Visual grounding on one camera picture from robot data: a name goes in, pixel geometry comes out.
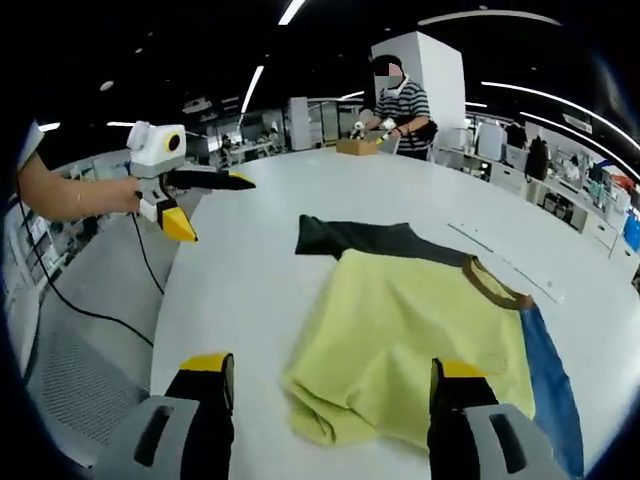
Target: ceiling light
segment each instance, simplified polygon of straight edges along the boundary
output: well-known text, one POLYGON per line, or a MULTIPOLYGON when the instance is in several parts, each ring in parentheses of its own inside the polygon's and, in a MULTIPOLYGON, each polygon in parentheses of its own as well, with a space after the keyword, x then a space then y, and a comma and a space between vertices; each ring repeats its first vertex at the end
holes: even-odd
POLYGON ((109 122, 107 123, 107 127, 133 127, 135 123, 133 122, 109 122))
POLYGON ((247 96, 244 97, 244 103, 242 104, 241 113, 243 115, 247 111, 247 107, 249 106, 249 102, 251 101, 251 95, 253 95, 253 91, 255 90, 256 85, 258 84, 258 80, 260 80, 260 75, 262 75, 263 70, 264 70, 264 66, 261 65, 258 68, 256 68, 256 73, 253 74, 253 78, 251 79, 251 84, 249 85, 249 90, 247 90, 247 96))
POLYGON ((350 93, 349 95, 345 95, 344 97, 340 97, 340 100, 348 100, 353 97, 359 97, 360 95, 364 95, 364 90, 361 92, 350 93))
POLYGON ((287 11, 284 12, 284 15, 282 15, 282 18, 278 22, 278 25, 289 25, 289 23, 291 23, 291 20, 293 20, 293 17, 295 17, 296 13, 298 13, 298 10, 300 10, 302 5, 304 5, 305 1, 306 0, 291 0, 289 8, 287 8, 287 11))
POLYGON ((609 128, 611 128, 612 130, 615 130, 616 132, 618 132, 629 143, 631 143, 631 145, 633 145, 636 150, 640 151, 640 144, 638 144, 638 142, 636 142, 633 138, 631 138, 631 136, 629 134, 627 134, 624 130, 622 130, 620 127, 614 125, 609 120, 607 120, 606 118, 601 117, 597 113, 593 113, 591 110, 587 110, 586 108, 581 107, 580 105, 576 105, 575 103, 570 102, 569 100, 565 100, 564 98, 556 97, 555 95, 550 95, 548 93, 539 92, 538 90, 533 90, 531 88, 517 87, 515 85, 507 85, 507 84, 504 84, 504 83, 482 82, 482 85, 485 85, 487 87, 509 88, 511 90, 518 90, 518 91, 521 91, 521 92, 533 93, 535 95, 540 95, 542 97, 546 97, 546 98, 550 98, 551 100, 555 100, 556 102, 560 102, 560 103, 564 103, 565 105, 569 105, 570 107, 573 107, 576 110, 580 110, 581 112, 592 116, 596 120, 600 120, 602 123, 607 125, 609 128))
POLYGON ((101 92, 106 92, 107 90, 109 90, 111 87, 113 87, 113 80, 107 80, 106 82, 104 82, 102 85, 100 85, 100 91, 101 92))
POLYGON ((56 123, 47 123, 46 125, 38 125, 38 130, 41 132, 48 132, 50 130, 55 130, 60 127, 60 122, 56 123))
POLYGON ((615 158, 618 162, 620 162, 622 165, 624 165, 625 167, 627 167, 627 170, 629 170, 631 172, 631 174, 636 177, 636 179, 640 180, 640 175, 638 175, 635 170, 633 168, 631 168, 629 165, 627 165, 624 160, 622 160, 620 157, 618 157, 616 154, 614 154, 613 152, 611 152, 610 150, 607 150, 606 148, 604 148, 602 145, 600 145, 598 142, 595 142, 593 140, 591 140, 589 137, 587 137, 586 135, 582 135, 581 133, 576 132, 575 130, 571 130, 570 128, 565 127, 564 125, 560 125, 559 123, 556 122, 552 122, 551 120, 547 120, 546 118, 542 118, 542 117, 537 117, 536 115, 531 115, 530 113, 526 113, 526 112, 520 112, 520 115, 524 115, 525 117, 529 117, 529 118, 533 118, 534 120, 538 120, 541 122, 546 122, 549 125, 553 125, 556 128, 560 128, 562 130, 566 130, 569 133, 572 133, 573 135, 575 135, 578 138, 581 138, 582 140, 595 145, 596 147, 598 147, 600 150, 602 150, 603 152, 607 153, 609 156, 615 158))

